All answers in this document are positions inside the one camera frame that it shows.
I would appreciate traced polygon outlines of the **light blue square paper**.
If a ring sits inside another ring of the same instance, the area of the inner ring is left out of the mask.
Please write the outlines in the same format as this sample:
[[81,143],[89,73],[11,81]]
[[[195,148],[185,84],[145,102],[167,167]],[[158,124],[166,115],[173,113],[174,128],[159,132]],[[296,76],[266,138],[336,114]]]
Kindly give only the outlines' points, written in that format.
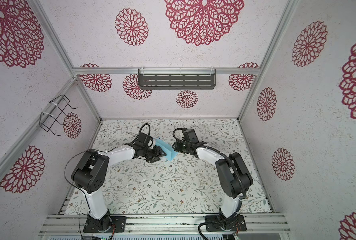
[[178,154],[168,143],[162,140],[156,139],[155,145],[162,148],[162,150],[166,153],[165,158],[168,161],[172,161]]

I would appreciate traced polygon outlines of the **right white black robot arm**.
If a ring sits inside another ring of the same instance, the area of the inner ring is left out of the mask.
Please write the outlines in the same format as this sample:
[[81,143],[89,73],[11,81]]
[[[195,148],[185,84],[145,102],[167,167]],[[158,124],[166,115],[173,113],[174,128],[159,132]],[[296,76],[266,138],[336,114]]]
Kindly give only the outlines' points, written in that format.
[[230,223],[237,218],[243,199],[253,185],[253,178],[239,153],[226,155],[204,143],[189,143],[177,140],[172,148],[174,151],[190,154],[215,166],[221,188],[225,194],[219,211],[217,223]]

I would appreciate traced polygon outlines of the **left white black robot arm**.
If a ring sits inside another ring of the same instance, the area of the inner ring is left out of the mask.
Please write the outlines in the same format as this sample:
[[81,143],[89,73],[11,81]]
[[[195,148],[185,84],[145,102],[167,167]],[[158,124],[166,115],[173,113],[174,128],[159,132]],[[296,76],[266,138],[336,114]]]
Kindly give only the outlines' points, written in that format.
[[144,159],[155,163],[165,157],[166,152],[159,146],[137,146],[125,144],[111,151],[88,150],[71,174],[75,187],[84,194],[88,205],[85,233],[108,232],[113,227],[111,213],[108,209],[102,186],[105,183],[108,168],[122,161]]

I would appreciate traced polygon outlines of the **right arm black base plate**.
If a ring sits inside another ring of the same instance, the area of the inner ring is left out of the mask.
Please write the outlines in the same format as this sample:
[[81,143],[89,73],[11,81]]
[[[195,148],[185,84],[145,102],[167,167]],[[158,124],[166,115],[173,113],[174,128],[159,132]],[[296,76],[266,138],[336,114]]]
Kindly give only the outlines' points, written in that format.
[[247,225],[245,219],[242,215],[238,214],[236,217],[224,221],[222,223],[213,224],[213,222],[220,221],[220,216],[205,216],[205,222],[210,223],[206,225],[207,232],[245,232],[247,230]]

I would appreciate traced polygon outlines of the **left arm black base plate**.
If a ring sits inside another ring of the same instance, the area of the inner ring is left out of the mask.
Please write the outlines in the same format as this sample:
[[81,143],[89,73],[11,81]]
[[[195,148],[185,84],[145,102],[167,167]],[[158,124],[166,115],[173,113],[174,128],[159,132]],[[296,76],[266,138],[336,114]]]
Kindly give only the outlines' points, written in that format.
[[127,217],[104,217],[96,220],[90,215],[87,216],[83,233],[123,233],[125,231]]

